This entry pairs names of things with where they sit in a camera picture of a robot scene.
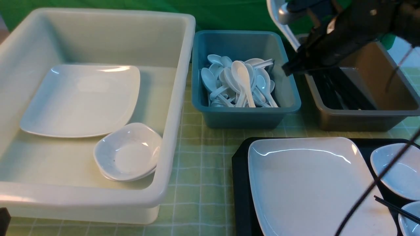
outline white ceramic plate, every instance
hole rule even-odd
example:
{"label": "white ceramic plate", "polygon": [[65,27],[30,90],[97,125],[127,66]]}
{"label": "white ceramic plate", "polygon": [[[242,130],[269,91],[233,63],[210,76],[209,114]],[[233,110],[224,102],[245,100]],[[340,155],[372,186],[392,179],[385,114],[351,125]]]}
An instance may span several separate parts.
{"label": "white ceramic plate", "polygon": [[[346,138],[265,139],[248,156],[255,211],[265,236],[331,236],[373,181],[356,145]],[[341,236],[395,236],[375,188]]]}
{"label": "white ceramic plate", "polygon": [[[420,217],[420,202],[412,202],[401,209],[410,212],[411,214]],[[398,223],[401,229],[402,235],[404,236],[420,236],[420,227],[417,223],[405,218],[398,214]]]}
{"label": "white ceramic plate", "polygon": [[[405,144],[380,147],[370,155],[373,171],[378,175]],[[395,194],[410,200],[420,200],[420,150],[411,146],[381,179]]]}
{"label": "white ceramic plate", "polygon": [[112,181],[134,181],[154,172],[162,137],[143,123],[131,123],[96,144],[95,162]]}
{"label": "white ceramic plate", "polygon": [[61,138],[109,134],[128,123],[139,89],[137,67],[55,66],[39,86],[20,126],[28,133]]}

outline chopstick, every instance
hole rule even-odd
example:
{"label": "chopstick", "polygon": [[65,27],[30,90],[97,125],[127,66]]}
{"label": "chopstick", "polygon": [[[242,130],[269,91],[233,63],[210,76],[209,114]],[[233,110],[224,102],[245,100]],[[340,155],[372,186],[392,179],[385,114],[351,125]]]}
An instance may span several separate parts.
{"label": "chopstick", "polygon": [[415,215],[411,214],[410,212],[407,212],[407,211],[405,211],[405,210],[403,210],[403,209],[401,209],[401,208],[399,208],[399,207],[395,206],[395,205],[394,205],[394,204],[392,204],[392,203],[389,203],[389,202],[385,201],[384,199],[382,199],[382,198],[380,198],[380,197],[378,197],[378,196],[374,196],[374,197],[375,197],[375,200],[376,200],[377,202],[379,202],[379,203],[381,203],[381,204],[385,205],[386,207],[388,207],[388,208],[389,208],[389,209],[391,209],[391,210],[394,210],[394,211],[398,212],[398,213],[399,213],[399,214],[401,214],[402,216],[404,216],[404,217],[406,217],[406,218],[408,218],[408,219],[412,220],[414,223],[420,224],[420,218],[419,218],[419,217],[417,217],[417,216],[415,216]]}

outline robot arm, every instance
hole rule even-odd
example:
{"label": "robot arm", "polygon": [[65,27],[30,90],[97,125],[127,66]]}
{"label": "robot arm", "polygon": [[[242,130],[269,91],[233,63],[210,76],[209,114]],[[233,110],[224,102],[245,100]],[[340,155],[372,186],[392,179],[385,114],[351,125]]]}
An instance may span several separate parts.
{"label": "robot arm", "polygon": [[[269,7],[273,1],[268,0]],[[343,10],[335,0],[292,0],[279,7],[277,26],[282,29],[280,24],[308,14],[314,27],[301,45],[288,38],[298,48],[297,55],[283,65],[284,72],[290,75],[335,66],[386,33],[419,46],[419,7],[420,0],[353,0]]]}

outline plastic bin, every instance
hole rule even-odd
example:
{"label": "plastic bin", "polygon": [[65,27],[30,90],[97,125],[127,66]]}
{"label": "plastic bin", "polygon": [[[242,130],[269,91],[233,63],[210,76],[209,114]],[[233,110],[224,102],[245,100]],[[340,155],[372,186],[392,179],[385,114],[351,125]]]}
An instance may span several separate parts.
{"label": "plastic bin", "polygon": [[420,97],[398,71],[389,91],[387,79],[396,67],[380,43],[372,42],[344,59],[340,67],[377,110],[333,110],[324,105],[312,76],[306,80],[314,99],[319,127],[326,131],[387,131],[407,116],[420,115]]}
{"label": "plastic bin", "polygon": [[[210,64],[207,55],[228,56],[232,60],[274,59],[270,77],[276,83],[274,100],[279,108],[209,107],[200,70]],[[280,37],[265,31],[209,30],[195,34],[192,53],[192,104],[202,112],[210,128],[275,128],[283,117],[300,109],[301,100],[293,76],[286,77],[281,66],[287,55]]]}
{"label": "plastic bin", "polygon": [[[195,19],[136,10],[41,8],[0,45],[0,206],[13,217],[149,224],[172,171]],[[163,136],[154,174],[109,181],[93,159],[102,137],[33,135],[19,121],[45,74],[59,64],[136,66],[130,123]]]}

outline green checkered tablecloth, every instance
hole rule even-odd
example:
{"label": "green checkered tablecloth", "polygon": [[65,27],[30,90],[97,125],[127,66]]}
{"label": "green checkered tablecloth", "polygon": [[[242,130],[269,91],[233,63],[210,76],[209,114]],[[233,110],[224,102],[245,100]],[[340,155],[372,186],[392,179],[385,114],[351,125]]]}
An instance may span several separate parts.
{"label": "green checkered tablecloth", "polygon": [[[420,70],[404,68],[417,92]],[[178,146],[165,201],[157,220],[147,226],[83,221],[13,218],[7,236],[232,236],[234,201],[231,157],[247,137],[404,138],[420,126],[407,118],[389,132],[324,132],[315,124],[308,94],[299,87],[301,110],[270,130],[215,130],[203,123],[191,104],[189,77]]]}

